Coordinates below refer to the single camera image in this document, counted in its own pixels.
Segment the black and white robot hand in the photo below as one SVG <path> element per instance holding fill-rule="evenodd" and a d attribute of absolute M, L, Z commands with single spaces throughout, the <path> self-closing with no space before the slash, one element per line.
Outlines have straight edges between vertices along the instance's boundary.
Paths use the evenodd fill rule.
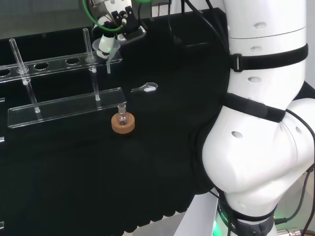
<path fill-rule="evenodd" d="M 100 59 L 109 59 L 115 41 L 125 45 L 146 34 L 130 0 L 84 0 L 82 4 L 94 24 L 93 32 L 98 43 L 95 51 Z"/>

